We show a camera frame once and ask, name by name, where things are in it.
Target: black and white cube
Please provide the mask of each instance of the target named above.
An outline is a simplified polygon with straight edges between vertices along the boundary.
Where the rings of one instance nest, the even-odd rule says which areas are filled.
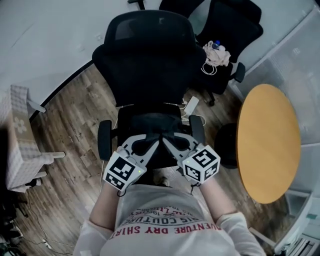
[[[124,191],[146,171],[146,169],[133,164],[119,153],[113,152],[104,169],[102,179],[117,190]]]
[[[198,183],[204,183],[208,178],[218,173],[220,156],[209,146],[182,161],[183,174]]]

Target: person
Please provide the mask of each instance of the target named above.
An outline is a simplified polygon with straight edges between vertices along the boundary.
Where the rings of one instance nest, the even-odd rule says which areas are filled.
[[[216,179],[199,188],[214,223],[205,220],[191,194],[163,184],[134,184],[119,197],[105,183],[73,255],[266,255]]]

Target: bottle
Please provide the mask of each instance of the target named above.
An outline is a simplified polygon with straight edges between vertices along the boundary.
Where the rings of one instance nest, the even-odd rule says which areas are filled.
[[[216,40],[216,41],[212,44],[212,48],[215,49],[215,50],[218,50],[219,45],[220,45],[220,41],[219,41],[219,40]]]

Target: chair armrest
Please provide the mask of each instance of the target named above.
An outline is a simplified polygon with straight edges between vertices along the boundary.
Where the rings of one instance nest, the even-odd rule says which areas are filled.
[[[191,128],[191,136],[194,137],[199,143],[205,144],[205,129],[202,124],[201,117],[197,115],[190,115],[189,124]]]
[[[230,76],[229,80],[235,79],[237,82],[241,83],[245,78],[245,74],[246,67],[242,62],[239,62],[236,71]]]
[[[144,0],[128,0],[128,4],[138,3],[140,10],[145,10]]]
[[[101,160],[109,161],[112,152],[112,137],[110,120],[101,121],[98,129],[98,152]]]

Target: chair seat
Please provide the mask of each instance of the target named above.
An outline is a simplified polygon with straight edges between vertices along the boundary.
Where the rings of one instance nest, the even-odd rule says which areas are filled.
[[[146,134],[146,139],[133,144],[137,155],[143,155],[148,148],[163,134],[186,133],[181,121],[180,109],[176,105],[156,104],[131,105],[123,107],[118,113],[118,147],[127,138],[134,135]],[[185,140],[175,140],[174,144],[182,149],[189,146]],[[147,164],[148,169],[159,169],[177,165],[177,160],[160,144]]]
[[[208,73],[212,71],[212,67],[209,65],[204,65],[204,68]],[[218,66],[214,75],[208,75],[199,70],[194,76],[193,83],[196,87],[203,87],[212,93],[223,94],[228,85],[232,69],[233,64],[229,62],[228,66]]]

